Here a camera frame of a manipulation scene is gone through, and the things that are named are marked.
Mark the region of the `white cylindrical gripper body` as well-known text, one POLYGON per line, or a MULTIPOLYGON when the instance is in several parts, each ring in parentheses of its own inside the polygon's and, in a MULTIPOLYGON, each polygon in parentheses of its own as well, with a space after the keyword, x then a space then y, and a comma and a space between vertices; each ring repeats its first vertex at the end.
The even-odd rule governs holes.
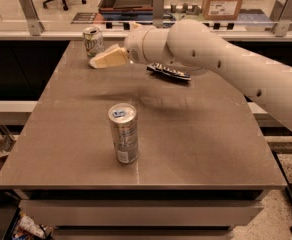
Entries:
POLYGON ((168 30, 154 26, 139 26, 132 30, 124 40, 128 57, 139 64, 162 63, 173 60, 167 45, 168 30))

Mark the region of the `pale translucent gripper finger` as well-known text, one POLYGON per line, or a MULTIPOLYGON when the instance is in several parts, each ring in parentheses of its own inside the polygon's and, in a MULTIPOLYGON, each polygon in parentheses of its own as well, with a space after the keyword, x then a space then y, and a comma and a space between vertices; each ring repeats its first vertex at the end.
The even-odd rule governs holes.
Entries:
POLYGON ((89 65, 93 68, 106 68, 111 66, 118 66, 120 59, 118 51, 120 46, 118 44, 111 45, 105 51, 98 53, 95 57, 89 60, 89 65))

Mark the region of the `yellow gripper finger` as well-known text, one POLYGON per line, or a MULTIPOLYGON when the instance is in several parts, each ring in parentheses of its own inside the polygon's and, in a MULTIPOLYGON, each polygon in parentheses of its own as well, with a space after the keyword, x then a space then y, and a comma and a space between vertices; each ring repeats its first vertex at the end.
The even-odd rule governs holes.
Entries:
POLYGON ((93 58, 94 68, 107 68, 121 66, 128 63, 128 56, 124 48, 116 48, 108 52, 103 52, 93 58))

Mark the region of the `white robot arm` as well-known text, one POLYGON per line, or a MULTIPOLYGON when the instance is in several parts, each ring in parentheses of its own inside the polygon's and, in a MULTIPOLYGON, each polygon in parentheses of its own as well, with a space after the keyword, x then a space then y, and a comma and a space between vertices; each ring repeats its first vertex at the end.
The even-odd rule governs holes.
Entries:
POLYGON ((123 46, 108 48, 90 63, 106 68, 128 61, 211 70, 292 131, 292 67, 237 47, 198 21, 185 19, 166 29, 139 25, 123 46))

